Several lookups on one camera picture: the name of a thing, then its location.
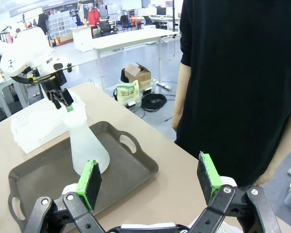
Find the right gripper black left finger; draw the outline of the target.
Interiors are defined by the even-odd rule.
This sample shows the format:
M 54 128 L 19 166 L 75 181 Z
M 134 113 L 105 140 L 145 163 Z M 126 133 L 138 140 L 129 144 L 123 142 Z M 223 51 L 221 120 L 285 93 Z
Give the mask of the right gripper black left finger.
M 62 194 L 56 200 L 50 197 L 36 200 L 24 232 L 62 233 L 67 224 L 73 223 L 80 233 L 104 233 L 92 214 L 101 182 L 98 163 L 88 161 L 75 191 Z

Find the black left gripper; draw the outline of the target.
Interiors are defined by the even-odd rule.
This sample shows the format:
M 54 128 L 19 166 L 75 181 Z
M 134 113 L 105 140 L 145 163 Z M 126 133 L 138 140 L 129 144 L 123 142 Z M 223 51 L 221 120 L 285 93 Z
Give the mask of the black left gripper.
M 66 107 L 68 112 L 73 111 L 72 103 L 74 102 L 68 89 L 61 88 L 67 80 L 62 69 L 59 69 L 38 80 L 41 84 L 48 99 L 55 105 L 56 109 L 61 108 L 60 102 Z

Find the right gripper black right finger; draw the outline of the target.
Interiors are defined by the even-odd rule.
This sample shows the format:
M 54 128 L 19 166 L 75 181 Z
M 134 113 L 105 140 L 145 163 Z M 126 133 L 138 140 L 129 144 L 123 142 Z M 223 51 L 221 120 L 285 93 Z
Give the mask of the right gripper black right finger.
M 237 218 L 244 233 L 281 232 L 262 187 L 252 186 L 243 191 L 222 183 L 210 155 L 202 152 L 199 154 L 197 177 L 207 207 L 189 232 L 215 233 L 227 216 Z

